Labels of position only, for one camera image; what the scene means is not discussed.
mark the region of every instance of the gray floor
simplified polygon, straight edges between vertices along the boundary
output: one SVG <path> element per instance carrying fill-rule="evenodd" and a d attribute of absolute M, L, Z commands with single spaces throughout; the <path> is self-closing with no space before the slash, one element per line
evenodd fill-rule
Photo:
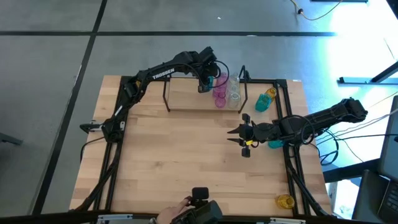
<path fill-rule="evenodd" d="M 100 3 L 1 1 L 0 30 L 91 30 Z M 308 16 L 334 5 L 308 0 L 298 3 Z M 288 0 L 117 0 L 108 1 L 100 30 L 344 32 L 355 28 L 361 32 L 372 19 L 366 14 L 370 5 L 343 3 L 331 16 L 309 22 L 295 17 Z M 0 144 L 0 216 L 29 212 L 87 41 L 87 37 L 0 37 L 0 132 L 25 141 L 21 147 Z M 183 50 L 199 51 L 208 45 L 231 71 L 245 64 L 255 78 L 303 80 L 310 112 L 349 96 L 366 99 L 367 105 L 371 105 L 394 90 L 343 87 L 336 83 L 340 76 L 374 76 L 395 62 L 383 35 L 97 37 L 45 202 L 45 213 L 68 210 L 80 148 L 86 141 L 86 134 L 78 126 L 91 119 L 103 76 L 134 75 L 139 69 L 170 60 Z M 377 96 L 369 98 L 367 93 L 374 91 Z M 322 150 L 327 152 L 332 147 L 325 144 Z M 351 145 L 353 150 L 359 147 Z M 367 150 L 360 154 L 364 159 L 374 156 Z M 335 165 L 357 162 L 341 146 Z"/>

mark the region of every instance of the hand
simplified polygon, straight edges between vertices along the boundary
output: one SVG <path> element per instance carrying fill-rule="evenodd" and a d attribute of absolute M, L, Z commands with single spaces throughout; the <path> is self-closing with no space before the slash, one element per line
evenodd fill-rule
<path fill-rule="evenodd" d="M 177 215 L 188 210 L 188 197 L 182 200 L 176 207 L 168 207 L 163 209 L 156 218 L 157 224 L 170 224 Z"/>

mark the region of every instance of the wooden tabletop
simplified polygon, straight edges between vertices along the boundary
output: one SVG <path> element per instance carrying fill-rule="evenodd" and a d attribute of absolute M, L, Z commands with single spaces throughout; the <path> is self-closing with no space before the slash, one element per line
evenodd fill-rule
<path fill-rule="evenodd" d="M 103 121 L 114 111 L 120 76 L 105 76 L 99 92 L 94 118 Z M 307 115 L 308 109 L 300 81 L 288 80 L 293 114 Z M 291 210 L 278 208 L 275 198 L 288 194 L 282 149 L 261 144 L 252 149 L 250 158 L 241 156 L 241 147 L 227 141 L 227 134 L 240 123 L 235 111 L 167 112 L 162 99 L 163 82 L 152 82 L 140 103 L 129 111 L 126 133 L 112 202 L 112 211 L 159 213 L 175 206 L 193 187 L 208 187 L 210 199 L 216 200 L 224 215 L 292 216 Z M 249 99 L 242 113 L 256 123 L 277 119 L 275 102 L 259 113 L 254 104 L 271 84 L 248 84 Z M 282 89 L 281 103 L 286 110 Z M 100 138 L 90 133 L 87 141 Z M 86 146 L 70 208 L 79 206 L 98 182 L 106 143 Z M 317 150 L 300 148 L 305 183 L 315 200 L 331 213 Z M 104 188 L 104 207 L 108 187 Z M 300 213 L 302 201 L 296 186 Z"/>

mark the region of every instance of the black camera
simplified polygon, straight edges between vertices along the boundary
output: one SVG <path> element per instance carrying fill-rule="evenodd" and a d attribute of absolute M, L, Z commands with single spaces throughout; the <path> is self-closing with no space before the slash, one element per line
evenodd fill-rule
<path fill-rule="evenodd" d="M 188 209 L 172 220 L 172 224 L 212 224 L 217 223 L 223 213 L 217 202 L 212 200 L 208 202 L 209 189 L 207 187 L 194 187 L 192 189 L 191 206 L 195 208 Z"/>

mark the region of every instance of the desk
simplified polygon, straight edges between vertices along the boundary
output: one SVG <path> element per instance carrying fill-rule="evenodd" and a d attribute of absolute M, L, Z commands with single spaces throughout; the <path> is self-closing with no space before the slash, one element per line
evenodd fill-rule
<path fill-rule="evenodd" d="M 114 111 L 120 76 L 105 76 L 93 119 L 103 121 Z M 287 81 L 293 114 L 308 114 L 300 81 Z M 227 134 L 240 123 L 235 111 L 168 112 L 162 98 L 163 82 L 152 82 L 140 103 L 129 111 L 121 160 L 112 201 L 113 212 L 159 213 L 174 206 L 193 187 L 208 187 L 224 215 L 292 216 L 291 210 L 277 208 L 276 196 L 288 194 L 282 149 L 262 144 L 252 149 L 250 158 L 241 156 L 241 147 L 227 141 Z M 276 105 L 264 113 L 254 111 L 260 93 L 271 84 L 248 83 L 248 101 L 242 113 L 252 120 L 271 123 L 277 119 Z M 286 116 L 283 92 L 281 103 Z M 90 133 L 87 141 L 100 138 Z M 106 143 L 86 146 L 70 208 L 76 208 L 98 182 Z M 325 181 L 313 146 L 300 148 L 305 183 L 315 200 L 331 213 Z M 107 186 L 100 208 L 104 207 Z M 297 203 L 302 201 L 296 187 Z"/>

